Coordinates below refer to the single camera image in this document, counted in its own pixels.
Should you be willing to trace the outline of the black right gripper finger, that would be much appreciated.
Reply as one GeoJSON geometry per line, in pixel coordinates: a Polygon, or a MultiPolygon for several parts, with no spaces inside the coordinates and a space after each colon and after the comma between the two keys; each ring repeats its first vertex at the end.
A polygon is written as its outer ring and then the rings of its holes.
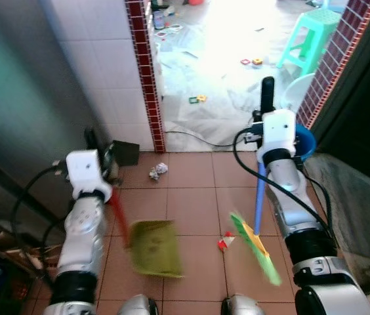
{"type": "Polygon", "coordinates": [[[275,78],[266,76],[260,82],[260,113],[271,113],[275,110],[274,95],[275,95],[275,78]]]}

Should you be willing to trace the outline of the green dustpan with red handle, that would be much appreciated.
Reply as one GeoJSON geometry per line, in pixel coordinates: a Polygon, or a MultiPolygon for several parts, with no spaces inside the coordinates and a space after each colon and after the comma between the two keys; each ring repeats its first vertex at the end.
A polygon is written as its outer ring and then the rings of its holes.
{"type": "Polygon", "coordinates": [[[172,220],[140,220],[127,223],[119,191],[107,202],[133,269],[141,275],[183,277],[175,224],[172,220]]]}

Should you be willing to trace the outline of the green broom with blue handle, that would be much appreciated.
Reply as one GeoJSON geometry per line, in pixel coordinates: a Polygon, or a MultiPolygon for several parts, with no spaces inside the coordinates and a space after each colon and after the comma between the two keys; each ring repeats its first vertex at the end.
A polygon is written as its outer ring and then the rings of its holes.
{"type": "Polygon", "coordinates": [[[230,213],[230,220],[232,226],[237,232],[237,235],[251,248],[264,276],[266,276],[267,280],[272,285],[279,286],[282,283],[281,276],[279,276],[277,268],[271,259],[271,255],[260,239],[260,228],[266,192],[266,183],[260,179],[260,177],[263,176],[263,171],[265,171],[265,167],[263,164],[258,163],[258,171],[256,171],[258,180],[254,214],[255,227],[251,228],[251,225],[248,225],[245,219],[243,219],[239,214],[230,213]]]}

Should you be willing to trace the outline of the dark flat dustpan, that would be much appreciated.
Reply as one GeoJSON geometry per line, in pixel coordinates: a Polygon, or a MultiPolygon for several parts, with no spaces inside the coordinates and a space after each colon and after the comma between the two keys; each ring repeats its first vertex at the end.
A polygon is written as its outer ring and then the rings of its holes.
{"type": "Polygon", "coordinates": [[[139,144],[114,140],[112,145],[112,154],[119,166],[135,166],[139,164],[139,144]]]}

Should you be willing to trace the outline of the crumpled white paper ball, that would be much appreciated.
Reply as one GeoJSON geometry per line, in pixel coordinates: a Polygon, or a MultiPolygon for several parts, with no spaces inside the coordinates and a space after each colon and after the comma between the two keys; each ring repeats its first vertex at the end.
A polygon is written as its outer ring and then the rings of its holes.
{"type": "Polygon", "coordinates": [[[168,171],[168,165],[165,163],[158,163],[154,165],[151,170],[148,172],[148,176],[150,179],[154,181],[158,181],[161,178],[161,175],[166,174],[168,171]]]}

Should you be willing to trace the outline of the blue plastic bucket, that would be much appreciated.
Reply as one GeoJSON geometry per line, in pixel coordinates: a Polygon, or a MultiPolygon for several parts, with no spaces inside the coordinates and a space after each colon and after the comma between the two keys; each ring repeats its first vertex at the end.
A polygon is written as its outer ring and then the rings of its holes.
{"type": "Polygon", "coordinates": [[[313,133],[301,123],[296,124],[295,136],[294,147],[296,156],[299,157],[302,162],[305,162],[316,150],[316,138],[313,133]]]}

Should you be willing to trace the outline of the green plastic stool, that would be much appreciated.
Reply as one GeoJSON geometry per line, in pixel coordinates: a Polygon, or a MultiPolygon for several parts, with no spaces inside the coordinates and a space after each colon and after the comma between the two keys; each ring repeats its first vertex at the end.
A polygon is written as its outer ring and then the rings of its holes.
{"type": "Polygon", "coordinates": [[[277,67],[286,61],[300,68],[300,75],[312,74],[328,45],[329,36],[340,23],[340,15],[329,9],[315,9],[302,13],[292,30],[277,67]]]}

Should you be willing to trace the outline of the red and white paper scrap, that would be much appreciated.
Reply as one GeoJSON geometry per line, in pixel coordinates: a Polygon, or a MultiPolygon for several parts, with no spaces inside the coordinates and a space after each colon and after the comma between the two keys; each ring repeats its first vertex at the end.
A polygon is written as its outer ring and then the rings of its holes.
{"type": "Polygon", "coordinates": [[[225,232],[223,237],[217,242],[218,249],[224,253],[229,249],[230,244],[235,240],[236,235],[232,232],[225,232]]]}

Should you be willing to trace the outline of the silver left robot knee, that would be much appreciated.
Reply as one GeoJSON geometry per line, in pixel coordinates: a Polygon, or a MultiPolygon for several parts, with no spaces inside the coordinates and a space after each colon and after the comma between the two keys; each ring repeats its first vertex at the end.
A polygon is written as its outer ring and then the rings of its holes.
{"type": "Polygon", "coordinates": [[[117,315],[160,315],[160,309],[154,299],[139,294],[127,299],[119,307],[117,315]]]}

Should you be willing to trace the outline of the silver robot knee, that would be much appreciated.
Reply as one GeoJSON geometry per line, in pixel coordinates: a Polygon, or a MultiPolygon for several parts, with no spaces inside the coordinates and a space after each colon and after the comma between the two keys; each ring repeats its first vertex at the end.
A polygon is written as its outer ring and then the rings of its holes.
{"type": "Polygon", "coordinates": [[[117,315],[160,315],[160,309],[154,299],[139,294],[127,299],[119,307],[117,315]]]}
{"type": "Polygon", "coordinates": [[[254,298],[237,294],[223,300],[220,315],[266,315],[266,313],[254,298]]]}

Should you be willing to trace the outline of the silver right robot knee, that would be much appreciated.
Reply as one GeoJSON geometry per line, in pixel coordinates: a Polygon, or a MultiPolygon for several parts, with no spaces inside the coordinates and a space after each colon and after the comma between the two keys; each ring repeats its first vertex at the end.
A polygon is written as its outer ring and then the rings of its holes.
{"type": "Polygon", "coordinates": [[[266,315],[266,313],[254,298],[237,294],[223,300],[220,315],[266,315]]]}

